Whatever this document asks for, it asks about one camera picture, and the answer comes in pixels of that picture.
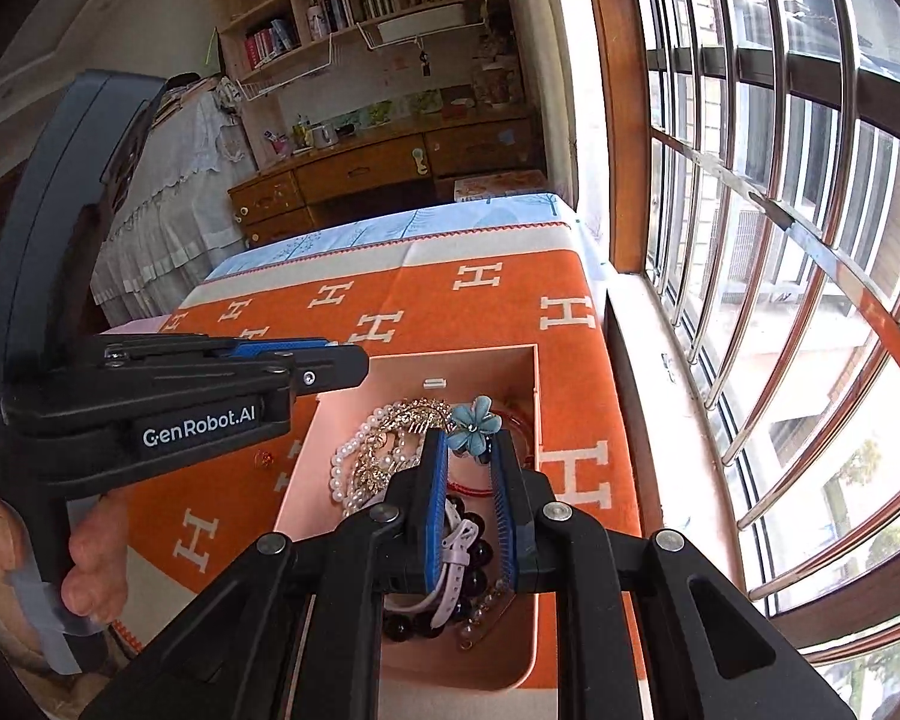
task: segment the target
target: kettle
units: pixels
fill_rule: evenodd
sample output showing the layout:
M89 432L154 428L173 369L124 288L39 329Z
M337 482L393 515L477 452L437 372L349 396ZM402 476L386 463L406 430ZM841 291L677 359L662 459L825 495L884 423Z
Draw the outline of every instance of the kettle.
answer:
M318 124L310 132L314 136L314 146L317 148L328 148L340 142L336 129L330 127L330 124Z

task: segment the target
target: window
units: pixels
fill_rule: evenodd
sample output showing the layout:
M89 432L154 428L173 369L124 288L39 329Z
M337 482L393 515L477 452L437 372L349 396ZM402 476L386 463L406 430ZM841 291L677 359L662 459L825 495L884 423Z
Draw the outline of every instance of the window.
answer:
M655 30L648 278L725 466L751 600L826 614L900 552L900 8L640 6ZM862 76L865 121L841 109L848 73L883 76ZM859 640L810 658L872 720L900 695L900 635Z

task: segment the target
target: human hand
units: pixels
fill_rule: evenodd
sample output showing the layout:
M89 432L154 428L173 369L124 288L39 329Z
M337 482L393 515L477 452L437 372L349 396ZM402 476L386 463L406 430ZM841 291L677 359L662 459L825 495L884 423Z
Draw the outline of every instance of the human hand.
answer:
M7 571L23 563L24 533L0 501L0 619L29 649L39 652L40 640L24 618ZM127 491L111 490L71 533L74 568L60 589L63 603L74 614L106 624L127 603Z

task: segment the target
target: flower petal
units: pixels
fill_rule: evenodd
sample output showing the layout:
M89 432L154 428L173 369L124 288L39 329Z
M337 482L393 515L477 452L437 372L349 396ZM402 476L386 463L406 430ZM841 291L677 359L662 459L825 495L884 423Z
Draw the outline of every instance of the flower petal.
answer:
M458 450L463 449L472 435L473 434L466 432L466 430L455 430L447 437L447 445L454 452L457 452Z
M495 413L489 413L485 416L480 422L480 432L486 434L493 434L500 431L500 428L504 426L504 420L499 418Z
M481 433L471 433L470 439L466 444L466 451L473 455L473 457L479 458L487 451L487 439L485 439Z
M490 413L490 404L493 403L486 395L477 395L477 399L473 401L473 419L476 424Z
M461 427L469 427L470 425L477 424L477 420L473 415L473 409L466 405L466 403L453 406L453 409L450 410L450 418Z

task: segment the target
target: drawer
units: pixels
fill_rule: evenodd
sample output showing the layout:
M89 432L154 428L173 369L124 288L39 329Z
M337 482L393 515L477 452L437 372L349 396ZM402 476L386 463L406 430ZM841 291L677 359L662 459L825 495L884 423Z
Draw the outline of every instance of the drawer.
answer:
M528 119L439 129L424 138L435 176L528 167L533 160L533 129Z
M296 169L300 194L308 203L429 175L419 135L354 148Z
M294 235L303 235L313 229L310 212L306 208L300 208L288 214L258 221L256 224L245 225L244 235L247 236L250 248L257 248L272 244L274 241L292 238Z
M233 214L237 222L253 224L303 207L291 172L283 172L257 181L231 194Z

